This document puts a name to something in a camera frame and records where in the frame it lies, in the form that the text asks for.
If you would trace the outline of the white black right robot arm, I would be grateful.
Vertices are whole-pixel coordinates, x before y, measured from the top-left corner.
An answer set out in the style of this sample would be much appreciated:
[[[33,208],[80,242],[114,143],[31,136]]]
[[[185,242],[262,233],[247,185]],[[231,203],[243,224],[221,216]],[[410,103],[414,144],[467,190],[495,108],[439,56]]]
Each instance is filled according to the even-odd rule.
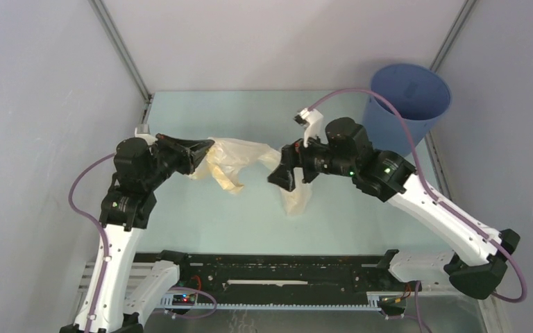
[[[296,169],[302,170],[304,184],[321,174],[348,177],[362,193],[413,216],[450,246],[450,251],[437,255],[387,252],[387,262],[375,272],[383,289],[421,281],[451,286],[479,300],[494,295],[511,263],[506,256],[515,251],[520,240],[516,232],[490,228],[456,208],[434,192],[404,157],[374,149],[364,127],[351,118],[331,121],[325,135],[326,143],[305,135],[283,146],[280,163],[268,181],[293,191]]]

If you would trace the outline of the translucent yellowish plastic trash bag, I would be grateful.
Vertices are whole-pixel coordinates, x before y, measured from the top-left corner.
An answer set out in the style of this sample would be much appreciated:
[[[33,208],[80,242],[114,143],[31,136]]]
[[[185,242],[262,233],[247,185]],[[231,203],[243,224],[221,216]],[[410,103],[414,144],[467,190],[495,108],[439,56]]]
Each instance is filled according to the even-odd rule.
[[[260,163],[272,172],[281,162],[282,153],[267,144],[234,138],[211,140],[214,144],[189,178],[200,180],[210,176],[230,194],[236,195],[244,188],[239,181],[242,169]],[[304,213],[312,197],[312,186],[297,184],[292,191],[281,189],[280,195],[286,215],[298,216]]]

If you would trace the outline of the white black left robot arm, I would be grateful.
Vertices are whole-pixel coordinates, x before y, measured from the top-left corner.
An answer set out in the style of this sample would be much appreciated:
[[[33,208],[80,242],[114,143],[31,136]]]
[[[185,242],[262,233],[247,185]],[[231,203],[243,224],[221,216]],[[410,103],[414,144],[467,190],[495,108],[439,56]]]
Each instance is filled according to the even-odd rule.
[[[174,173],[192,175],[213,145],[212,139],[163,134],[136,135],[117,145],[111,155],[115,172],[100,217],[71,205],[95,224],[100,241],[84,303],[61,332],[143,332],[168,290],[189,285],[192,271],[180,263],[183,254],[164,251],[137,288],[126,293],[137,245],[157,203],[155,190]]]

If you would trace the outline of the blue plastic trash bin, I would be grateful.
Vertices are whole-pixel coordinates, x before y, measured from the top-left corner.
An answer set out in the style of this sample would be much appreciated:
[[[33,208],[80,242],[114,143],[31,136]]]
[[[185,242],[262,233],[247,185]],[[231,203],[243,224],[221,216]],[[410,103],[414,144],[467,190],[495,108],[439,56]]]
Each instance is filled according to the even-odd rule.
[[[452,94],[447,83],[425,67],[387,65],[374,73],[370,90],[388,100],[404,119],[414,144],[419,144],[447,112]],[[407,156],[412,148],[398,118],[379,99],[368,98],[363,126],[376,149]]]

